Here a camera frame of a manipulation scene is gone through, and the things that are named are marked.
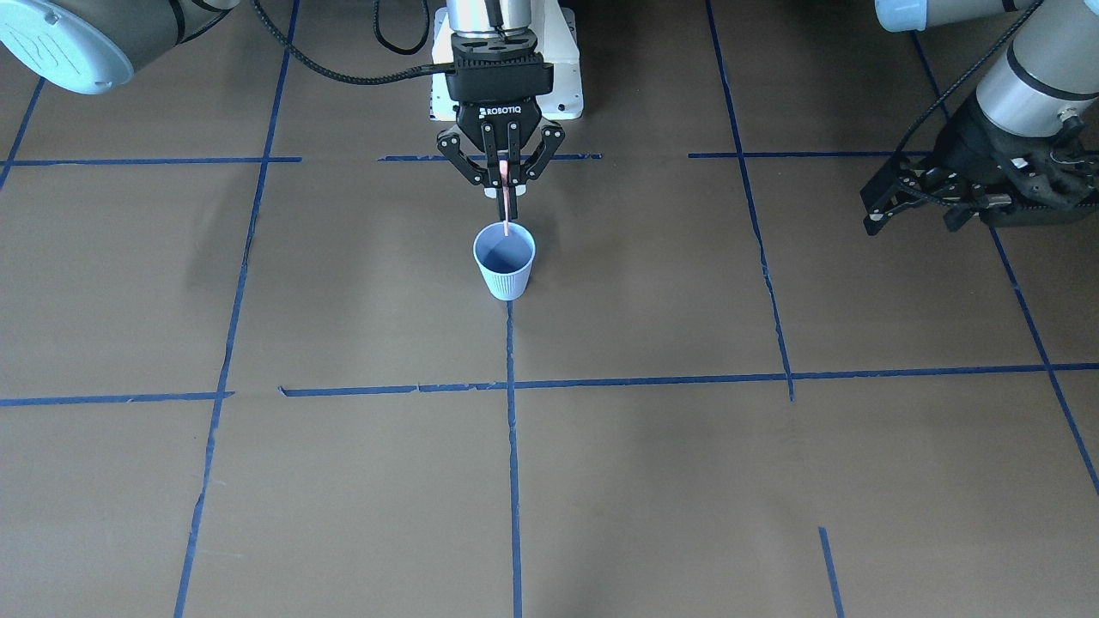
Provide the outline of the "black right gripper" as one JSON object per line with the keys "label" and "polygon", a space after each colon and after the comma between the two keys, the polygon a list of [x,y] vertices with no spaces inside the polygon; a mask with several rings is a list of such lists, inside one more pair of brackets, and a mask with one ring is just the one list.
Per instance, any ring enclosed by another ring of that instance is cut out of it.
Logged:
{"label": "black right gripper", "polygon": [[437,148],[464,179],[497,189],[501,221],[498,152],[507,152],[507,199],[515,200],[517,187],[539,179],[564,141],[564,129],[546,120],[537,103],[539,95],[552,91],[554,67],[537,51],[534,33],[454,33],[449,43],[445,82],[458,109],[455,125],[439,134]]}

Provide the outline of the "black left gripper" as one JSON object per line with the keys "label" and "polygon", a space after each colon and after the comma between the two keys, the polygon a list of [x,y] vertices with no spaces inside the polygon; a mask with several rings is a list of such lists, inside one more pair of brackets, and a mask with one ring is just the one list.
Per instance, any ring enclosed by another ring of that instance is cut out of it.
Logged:
{"label": "black left gripper", "polygon": [[944,207],[950,233],[986,227],[1061,227],[1096,213],[1096,156],[1087,154],[1083,119],[1068,111],[1052,136],[1014,136],[976,103],[950,118],[931,153],[893,153],[862,188],[863,227],[876,236],[902,212]]}

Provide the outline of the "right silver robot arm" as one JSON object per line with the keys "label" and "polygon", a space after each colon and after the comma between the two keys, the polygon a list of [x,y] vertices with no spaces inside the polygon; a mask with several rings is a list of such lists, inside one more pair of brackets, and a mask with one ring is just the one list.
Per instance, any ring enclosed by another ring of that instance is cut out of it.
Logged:
{"label": "right silver robot arm", "polygon": [[[235,8],[234,1],[4,1],[3,45],[44,81],[71,93],[109,93]],[[409,48],[385,38],[380,4],[371,3],[373,35],[382,47],[409,56],[434,46],[431,64],[382,76],[331,70],[295,46],[259,1],[251,8],[287,58],[330,81],[377,87],[433,78],[434,92],[452,108],[437,148],[495,200],[506,231],[515,227],[519,196],[564,141],[562,118],[580,113],[578,103],[551,114],[539,104],[547,95],[580,93],[580,76],[565,75],[580,52],[556,1],[449,1],[439,11],[422,3],[423,32]]]}

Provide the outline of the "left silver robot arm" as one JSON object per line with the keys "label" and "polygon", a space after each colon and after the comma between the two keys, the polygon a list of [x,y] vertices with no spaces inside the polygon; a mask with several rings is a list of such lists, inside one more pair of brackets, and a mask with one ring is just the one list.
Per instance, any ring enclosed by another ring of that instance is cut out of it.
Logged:
{"label": "left silver robot arm", "polygon": [[1095,1],[878,1],[884,30],[917,32],[981,16],[1019,16],[962,74],[987,73],[914,163],[896,146],[862,188],[869,235],[895,216],[944,208],[951,231],[1059,227],[1096,213],[1096,157],[1084,148],[1084,113],[1096,103]]}

